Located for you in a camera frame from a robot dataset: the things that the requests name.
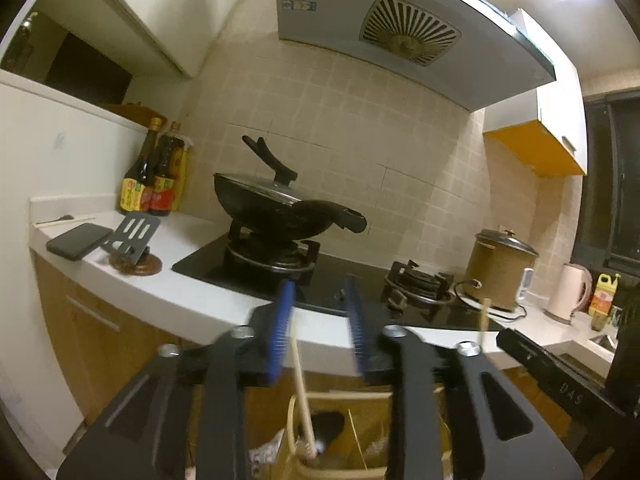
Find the wooden chopstick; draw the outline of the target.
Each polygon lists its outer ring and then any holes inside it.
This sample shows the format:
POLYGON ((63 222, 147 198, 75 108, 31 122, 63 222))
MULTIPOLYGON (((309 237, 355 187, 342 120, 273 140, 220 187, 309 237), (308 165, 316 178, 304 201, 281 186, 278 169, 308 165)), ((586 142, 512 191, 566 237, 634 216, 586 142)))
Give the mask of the wooden chopstick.
POLYGON ((359 437, 358 437, 358 434, 357 434, 355 421, 354 421, 354 416, 352 416, 352 411, 350 410, 350 408, 347 410, 347 414, 348 414, 350 428, 352 428, 352 437, 354 438, 354 441, 355 441, 357 456, 360 459, 359 466, 361 466, 364 470, 368 470, 369 468, 368 468, 366 460, 363 457, 361 444, 360 444, 359 437))
POLYGON ((300 362, 297 339, 294 334, 291 334, 290 336, 290 347, 294 366, 294 384, 299 408, 299 417, 303 427, 304 456, 306 460, 315 460, 317 458, 317 449, 316 442, 314 442, 314 427, 312 426, 311 421, 302 362, 300 362))
POLYGON ((484 349, 484 342, 489 324, 489 309, 491 307, 491 299, 485 298, 482 300, 482 310, 480 310, 480 322, 478 323, 478 336, 477 343, 481 349, 484 349))

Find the white upper cabinet orange bottom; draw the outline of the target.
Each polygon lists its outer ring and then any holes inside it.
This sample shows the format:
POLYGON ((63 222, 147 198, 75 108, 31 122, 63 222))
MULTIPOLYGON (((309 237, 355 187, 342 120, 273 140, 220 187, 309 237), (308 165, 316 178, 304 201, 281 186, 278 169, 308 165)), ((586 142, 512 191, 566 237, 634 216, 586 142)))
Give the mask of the white upper cabinet orange bottom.
POLYGON ((576 67, 526 11, 518 9, 510 19, 550 58, 556 81, 486 107, 484 135, 503 143, 538 176, 584 176, 587 125, 576 67))

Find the yellow oil bottle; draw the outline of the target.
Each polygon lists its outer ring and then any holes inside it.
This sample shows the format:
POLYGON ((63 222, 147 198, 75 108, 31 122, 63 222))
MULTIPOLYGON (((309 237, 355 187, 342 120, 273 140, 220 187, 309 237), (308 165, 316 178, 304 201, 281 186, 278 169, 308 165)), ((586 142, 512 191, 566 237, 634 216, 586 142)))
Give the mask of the yellow oil bottle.
POLYGON ((610 314, 619 279, 620 274, 618 273, 614 275, 601 273, 599 275, 589 305, 590 316, 594 318, 596 315, 608 316, 610 314))

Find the dark vinegar bottle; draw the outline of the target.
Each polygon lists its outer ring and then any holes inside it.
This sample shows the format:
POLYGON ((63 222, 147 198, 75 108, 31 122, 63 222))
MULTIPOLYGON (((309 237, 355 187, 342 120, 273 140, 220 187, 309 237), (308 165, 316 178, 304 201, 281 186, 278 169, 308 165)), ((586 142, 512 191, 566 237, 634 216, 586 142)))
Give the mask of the dark vinegar bottle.
POLYGON ((157 143, 153 169, 154 184, 149 206, 149 213, 154 216, 165 217, 171 212, 184 150, 180 131, 180 122, 172 122, 157 143))

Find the tan plastic utensil basket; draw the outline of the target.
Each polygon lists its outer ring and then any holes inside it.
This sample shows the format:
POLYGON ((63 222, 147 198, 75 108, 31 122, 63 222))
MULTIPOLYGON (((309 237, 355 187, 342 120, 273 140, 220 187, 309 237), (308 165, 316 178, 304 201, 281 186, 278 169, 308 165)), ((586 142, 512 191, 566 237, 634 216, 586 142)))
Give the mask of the tan plastic utensil basket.
POLYGON ((392 422, 392 395, 389 392, 330 391, 307 394, 310 414, 339 411, 345 416, 345 427, 326 452, 315 460, 303 456, 303 427, 295 396, 288 402, 288 418, 280 445, 275 479, 383 479, 387 472, 392 422), (355 426, 368 470, 357 456, 347 410, 354 416, 355 426))

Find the black gas stove top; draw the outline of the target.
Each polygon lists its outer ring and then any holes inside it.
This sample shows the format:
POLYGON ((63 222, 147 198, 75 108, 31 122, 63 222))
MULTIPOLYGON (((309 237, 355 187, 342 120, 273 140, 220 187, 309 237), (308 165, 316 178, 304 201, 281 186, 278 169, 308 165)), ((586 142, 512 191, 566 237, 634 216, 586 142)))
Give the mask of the black gas stove top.
POLYGON ((282 281, 296 284, 296 306, 344 316, 343 285, 356 281, 366 307, 381 306, 395 322, 440 330, 476 330, 480 312, 454 294, 449 274, 429 274, 409 260, 389 269, 320 252, 313 240, 274 242, 251 232, 224 234, 172 270, 232 292, 273 300, 282 281))

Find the black wok with lid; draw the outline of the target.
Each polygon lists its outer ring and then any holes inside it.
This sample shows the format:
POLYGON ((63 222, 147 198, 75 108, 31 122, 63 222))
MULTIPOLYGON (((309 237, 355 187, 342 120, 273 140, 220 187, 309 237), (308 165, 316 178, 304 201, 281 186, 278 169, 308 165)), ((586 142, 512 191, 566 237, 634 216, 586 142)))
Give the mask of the black wok with lid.
POLYGON ((277 240, 306 240, 334 224, 356 234, 366 229, 367 219, 360 212, 294 190, 291 183, 297 179, 296 172, 271 153, 264 138, 243 136, 242 141, 273 171, 273 176, 214 174, 218 202, 234 223, 277 240))

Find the range hood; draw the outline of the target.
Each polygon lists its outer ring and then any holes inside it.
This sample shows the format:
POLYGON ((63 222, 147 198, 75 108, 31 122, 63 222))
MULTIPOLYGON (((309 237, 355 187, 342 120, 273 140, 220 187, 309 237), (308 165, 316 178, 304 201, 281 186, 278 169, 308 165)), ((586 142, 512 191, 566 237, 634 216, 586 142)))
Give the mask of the range hood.
POLYGON ((555 80, 552 61, 486 0, 277 0, 278 32, 359 58, 470 112, 555 80))

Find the brown rice cooker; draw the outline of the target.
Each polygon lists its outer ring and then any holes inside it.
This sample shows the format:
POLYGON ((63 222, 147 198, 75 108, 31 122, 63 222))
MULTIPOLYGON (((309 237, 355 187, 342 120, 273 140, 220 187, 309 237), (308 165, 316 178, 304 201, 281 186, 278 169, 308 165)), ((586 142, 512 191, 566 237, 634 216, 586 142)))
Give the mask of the brown rice cooker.
POLYGON ((466 296, 480 304, 513 312, 524 301, 533 281, 538 252, 510 230, 482 229, 475 235, 463 286, 466 296))

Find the dark soy sauce bottle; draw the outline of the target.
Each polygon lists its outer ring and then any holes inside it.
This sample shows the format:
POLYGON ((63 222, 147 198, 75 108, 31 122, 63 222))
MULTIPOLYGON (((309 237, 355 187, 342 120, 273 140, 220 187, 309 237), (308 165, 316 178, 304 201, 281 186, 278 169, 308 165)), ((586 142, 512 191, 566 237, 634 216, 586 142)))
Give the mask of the dark soy sauce bottle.
POLYGON ((117 206, 122 214, 149 210, 154 186, 153 155, 162 125, 163 121, 159 117, 152 118, 138 158, 122 179, 117 206))

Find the black smartphone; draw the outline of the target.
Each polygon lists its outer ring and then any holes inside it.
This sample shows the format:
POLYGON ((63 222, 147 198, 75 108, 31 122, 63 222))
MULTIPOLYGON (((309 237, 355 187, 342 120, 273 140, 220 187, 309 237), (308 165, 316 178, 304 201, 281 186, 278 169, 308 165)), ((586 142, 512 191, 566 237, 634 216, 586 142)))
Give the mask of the black smartphone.
POLYGON ((46 244, 48 252, 66 260, 78 261, 98 248, 113 230, 94 223, 83 223, 52 238, 46 244))

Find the black plastic ladle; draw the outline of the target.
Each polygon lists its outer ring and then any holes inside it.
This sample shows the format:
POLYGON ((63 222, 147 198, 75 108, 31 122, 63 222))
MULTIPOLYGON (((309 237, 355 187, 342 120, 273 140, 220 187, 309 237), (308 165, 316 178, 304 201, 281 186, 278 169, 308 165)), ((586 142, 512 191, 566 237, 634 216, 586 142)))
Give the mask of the black plastic ladle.
POLYGON ((345 416, 339 411, 322 411, 311 415, 314 430, 314 449, 318 454, 326 452, 345 427, 345 416))

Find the pink electric kettle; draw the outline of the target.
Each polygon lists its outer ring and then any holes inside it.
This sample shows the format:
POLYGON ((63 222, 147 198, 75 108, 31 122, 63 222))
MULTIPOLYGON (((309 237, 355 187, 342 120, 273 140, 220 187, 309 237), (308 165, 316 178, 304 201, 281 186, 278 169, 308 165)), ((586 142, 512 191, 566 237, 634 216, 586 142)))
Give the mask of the pink electric kettle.
POLYGON ((588 302, 592 285, 590 272, 576 263, 565 263, 546 307, 546 315, 570 324, 574 314, 588 302))

